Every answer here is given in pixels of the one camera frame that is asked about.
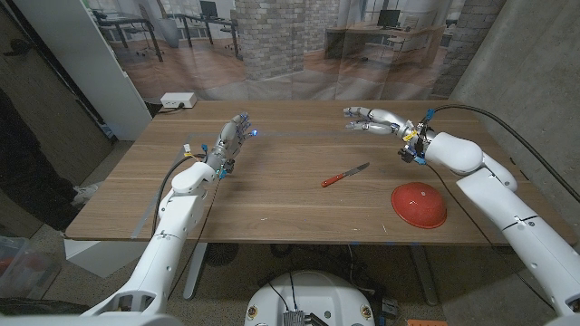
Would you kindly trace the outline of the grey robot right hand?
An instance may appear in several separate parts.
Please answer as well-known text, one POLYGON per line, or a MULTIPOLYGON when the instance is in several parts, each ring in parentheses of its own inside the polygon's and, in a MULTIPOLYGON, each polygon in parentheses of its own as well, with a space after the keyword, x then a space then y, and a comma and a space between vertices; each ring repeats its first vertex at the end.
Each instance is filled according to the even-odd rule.
POLYGON ((412 161, 419 165, 426 165, 426 150, 434 138, 434 133, 427 122, 422 120, 414 125, 390 111, 369 109, 361 106, 352 106, 343 109, 348 118, 357 118, 345 127, 349 130, 368 131, 378 135, 394 135, 404 142, 398 150, 398 155, 407 163, 412 161))

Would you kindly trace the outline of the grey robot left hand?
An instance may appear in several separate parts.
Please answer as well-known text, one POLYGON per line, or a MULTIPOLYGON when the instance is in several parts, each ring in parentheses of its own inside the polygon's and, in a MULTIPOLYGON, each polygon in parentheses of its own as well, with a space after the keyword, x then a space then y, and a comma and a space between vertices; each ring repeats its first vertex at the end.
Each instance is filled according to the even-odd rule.
POLYGON ((249 130, 251 122, 247 112, 237 114, 220 131, 217 141, 205 158, 205 163, 216 170, 219 178, 233 171, 235 157, 243 143, 257 135, 255 129, 249 130))

